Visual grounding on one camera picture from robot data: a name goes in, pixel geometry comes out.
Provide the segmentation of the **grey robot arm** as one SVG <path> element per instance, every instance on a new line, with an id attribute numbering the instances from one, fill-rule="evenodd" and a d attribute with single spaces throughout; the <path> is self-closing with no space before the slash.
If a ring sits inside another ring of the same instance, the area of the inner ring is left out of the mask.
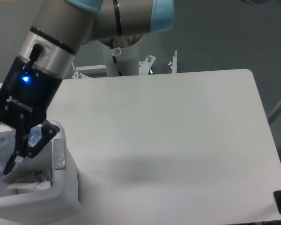
<path id="1" fill-rule="evenodd" d="M 59 132 L 47 109 L 82 44 L 168 30 L 174 17 L 171 0 L 44 1 L 0 88 L 0 124 L 15 129 L 3 174 Z"/>

